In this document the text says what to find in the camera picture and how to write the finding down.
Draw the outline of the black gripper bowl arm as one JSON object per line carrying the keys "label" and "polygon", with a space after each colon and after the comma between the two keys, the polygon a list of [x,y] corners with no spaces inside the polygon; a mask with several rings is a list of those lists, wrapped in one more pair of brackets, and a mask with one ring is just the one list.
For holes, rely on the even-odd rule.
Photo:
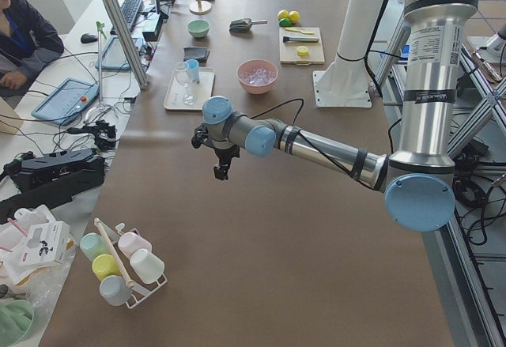
{"label": "black gripper bowl arm", "polygon": [[240,157],[240,147],[238,145],[227,145],[224,148],[213,142],[213,150],[218,158],[218,163],[213,167],[213,173],[216,179],[228,180],[228,170],[233,158]]}

